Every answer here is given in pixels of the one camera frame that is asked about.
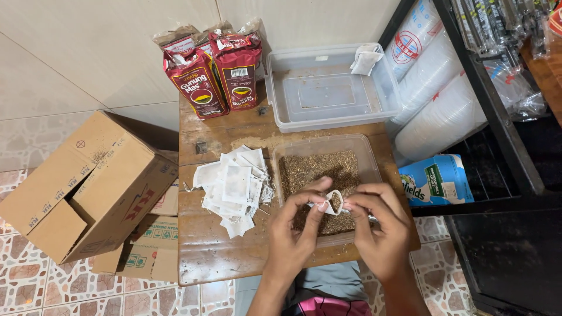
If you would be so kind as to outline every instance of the finger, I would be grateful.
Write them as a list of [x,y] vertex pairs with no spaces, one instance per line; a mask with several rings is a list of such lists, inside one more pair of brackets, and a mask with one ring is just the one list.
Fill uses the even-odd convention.
[[314,190],[318,192],[326,191],[332,185],[332,179],[330,177],[323,176],[322,178],[312,181],[307,184],[302,190]]
[[343,202],[348,204],[356,204],[366,209],[370,209],[371,213],[373,213],[373,215],[379,220],[381,227],[384,227],[386,225],[387,228],[389,228],[389,225],[392,225],[393,223],[398,221],[396,215],[378,196],[354,193],[346,197]]
[[394,189],[392,189],[388,183],[361,184],[355,189],[355,192],[378,195],[398,218],[402,221],[408,221],[408,216],[404,212],[402,204],[400,204],[400,200],[396,196]]
[[318,227],[320,227],[320,222],[322,221],[322,216],[326,211],[327,205],[319,207],[317,205],[313,206],[308,215],[306,216],[305,228],[302,230],[301,238],[299,238],[298,243],[301,240],[314,240],[316,243],[316,237],[318,236]]
[[321,197],[313,192],[305,191],[293,194],[289,196],[289,198],[285,201],[285,205],[281,208],[281,212],[279,212],[279,219],[284,222],[289,222],[293,220],[300,205],[309,202],[322,204],[324,201],[326,201],[325,197]]
[[371,225],[367,210],[355,204],[347,204],[346,208],[349,209],[351,217],[355,222],[355,237],[359,237],[362,240],[372,240],[373,236],[371,236]]

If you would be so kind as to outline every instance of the wooden table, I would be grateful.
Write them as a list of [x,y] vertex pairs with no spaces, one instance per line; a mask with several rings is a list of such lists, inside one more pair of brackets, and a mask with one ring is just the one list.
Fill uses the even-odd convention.
[[529,42],[521,49],[521,55],[562,127],[562,38],[553,36],[549,59],[533,60]]
[[[358,133],[368,137],[382,180],[392,185],[404,209],[412,218],[392,156],[391,145],[382,123],[282,134],[275,125],[273,111],[265,99],[263,84],[258,85],[257,95],[261,100],[260,105],[255,109],[231,112],[227,116],[206,121],[198,120],[187,100],[180,95],[180,183],[185,181],[191,186],[197,166],[218,161],[221,153],[227,153],[241,145],[252,149],[263,148],[269,174],[273,177],[270,157],[275,146],[322,136]],[[180,285],[187,286],[261,274],[265,260],[268,258],[266,221],[269,216],[258,211],[253,217],[256,226],[247,231],[244,237],[230,239],[226,229],[219,225],[221,218],[201,208],[204,195],[203,190],[179,192]],[[271,207],[265,206],[264,210],[271,214],[277,211],[278,206],[279,201],[276,197],[272,200]],[[420,249],[413,219],[410,248]],[[357,248],[350,243],[316,249],[306,266],[314,267],[359,258]]]

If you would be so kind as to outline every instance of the hand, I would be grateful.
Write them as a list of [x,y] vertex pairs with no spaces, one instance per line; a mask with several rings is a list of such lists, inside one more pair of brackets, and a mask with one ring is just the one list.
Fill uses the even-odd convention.
[[311,182],[302,190],[289,196],[283,207],[272,214],[269,223],[269,257],[265,264],[264,276],[279,276],[282,282],[290,285],[301,271],[305,262],[316,249],[318,226],[324,212],[328,208],[326,203],[322,207],[314,205],[306,217],[302,232],[293,230],[293,219],[300,205],[313,202],[322,204],[326,198],[319,195],[332,185],[332,179],[322,177]]
[[[381,283],[409,274],[410,220],[392,187],[362,184],[344,202],[355,221],[355,246]],[[380,230],[371,230],[368,211],[379,220]]]

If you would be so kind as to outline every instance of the barcode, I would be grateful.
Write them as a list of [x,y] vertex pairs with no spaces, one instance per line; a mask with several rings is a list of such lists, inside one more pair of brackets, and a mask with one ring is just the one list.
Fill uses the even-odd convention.
[[445,198],[457,197],[455,182],[443,182],[441,183],[441,187],[443,188]]
[[232,77],[240,77],[240,76],[247,76],[247,75],[248,75],[247,68],[238,68],[230,71],[230,76]]

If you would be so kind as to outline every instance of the pile of tea bags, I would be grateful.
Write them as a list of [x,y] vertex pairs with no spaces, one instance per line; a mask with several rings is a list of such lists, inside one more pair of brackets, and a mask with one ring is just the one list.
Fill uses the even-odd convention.
[[243,145],[220,154],[220,161],[197,167],[193,188],[205,190],[202,207],[222,217],[220,225],[234,238],[254,227],[260,204],[274,197],[270,180],[261,148]]

